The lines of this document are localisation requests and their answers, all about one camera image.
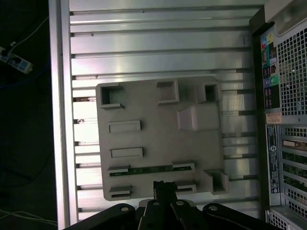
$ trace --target screw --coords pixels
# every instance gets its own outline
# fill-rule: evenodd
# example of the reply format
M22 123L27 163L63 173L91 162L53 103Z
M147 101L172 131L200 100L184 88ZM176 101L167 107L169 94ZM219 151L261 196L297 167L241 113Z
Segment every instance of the screw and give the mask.
M78 124L84 123L84 119L78 119L78 120L77 120L77 123L78 123Z
M179 201L176 202L176 205L180 206L180 205L184 205L184 203L183 203L183 201L179 200Z
M210 206L209 209L210 209L211 211L217 211L217 207L216 207L216 206Z

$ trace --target metal plate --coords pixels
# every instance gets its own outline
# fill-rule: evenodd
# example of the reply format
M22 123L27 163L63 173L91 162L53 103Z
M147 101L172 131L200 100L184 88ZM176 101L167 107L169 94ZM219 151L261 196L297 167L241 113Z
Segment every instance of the metal plate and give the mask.
M251 114L255 107L254 92L250 91L253 76L247 28L249 18L265 2L49 1L59 229L110 205L100 199L103 194L99 193L101 175L96 170L100 169L96 110L89 98L95 97L94 88L99 83L215 76L225 98L225 153L227 157L236 155L225 161L225 168L235 180L231 183L251 182L241 181L244 176L257 174L255 150L245 146L256 134L255 116ZM159 37L163 41L166 35L177 35L180 43L172 43L171 39L165 44L150 42ZM201 43L195 35L207 42ZM116 46L111 41L117 37L130 42ZM251 191L257 191L257 184L249 186ZM236 188L230 191L239 196L232 207L248 213L248 209L240 208L245 201L244 185ZM254 205L251 213L256 216L257 212Z

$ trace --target raised plastic block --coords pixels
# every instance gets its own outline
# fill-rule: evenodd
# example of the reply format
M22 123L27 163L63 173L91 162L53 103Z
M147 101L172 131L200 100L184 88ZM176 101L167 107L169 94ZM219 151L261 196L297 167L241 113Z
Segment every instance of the raised plastic block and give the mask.
M220 99L219 88L217 84L203 83L196 88L196 102L216 102Z
M111 187L109 193L112 197L112 200L130 199L130 189L131 186Z
M141 130L141 121L109 122L109 133L132 132Z
M124 106L120 103L114 102L112 94L116 91L123 90L123 88L118 83L105 84L101 87L101 108L108 109L123 109Z
M195 169L195 164L193 161L174 161L172 162L173 168L185 168L190 167L191 170Z
M108 173L127 173L129 165L125 166L112 166L108 168Z
M178 81L158 81L157 88L160 93L158 105L174 104L179 102Z
M176 181L177 185L177 190L176 194L177 195L183 195L183 194L191 194L195 193L196 190L196 184L194 181Z
M196 104L177 111L178 128L181 130L210 131L220 127L216 103Z
M143 157L143 148L111 149L110 154L112 159L137 159Z
M203 171L206 190L213 195L229 192L229 177L222 170Z

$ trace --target label sticker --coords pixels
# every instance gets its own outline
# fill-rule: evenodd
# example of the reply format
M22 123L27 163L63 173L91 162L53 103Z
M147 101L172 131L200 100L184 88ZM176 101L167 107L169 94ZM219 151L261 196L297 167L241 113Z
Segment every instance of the label sticker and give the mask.
M270 33L268 36L267 36L267 44L271 44L272 42L274 41L274 36L272 33Z
M267 124L281 124L282 123L282 113L269 113L266 114Z
M276 125L267 126L268 165L270 171L271 193L280 192L278 175L277 129Z
M268 46L269 48L269 59L270 59L270 64L273 64L277 62L277 50L276 47L274 47L274 43L270 43Z
M261 41L261 47L264 48L267 46L267 38L262 39Z

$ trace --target metal mesh panel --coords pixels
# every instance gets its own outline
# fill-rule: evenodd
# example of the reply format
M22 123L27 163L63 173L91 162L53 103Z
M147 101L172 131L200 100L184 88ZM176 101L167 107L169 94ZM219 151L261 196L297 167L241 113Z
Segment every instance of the metal mesh panel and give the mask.
M268 223L279 227L281 229L286 230L287 229L287 222L283 221L282 219L280 219L277 215L275 215L274 213L270 212L269 214L269 218L268 218Z
M306 127L284 127L282 134L292 137L307 137Z
M307 210L300 207L299 205L296 205L295 203L286 200L286 206L293 210L295 213L299 214L300 216L304 217L307 219Z
M307 196L299 193L299 192L296 192L296 191L293 191L291 189L286 189L286 195L291 197L292 199L304 204L304 205L307 205Z
M307 29L278 45L282 115L307 114Z

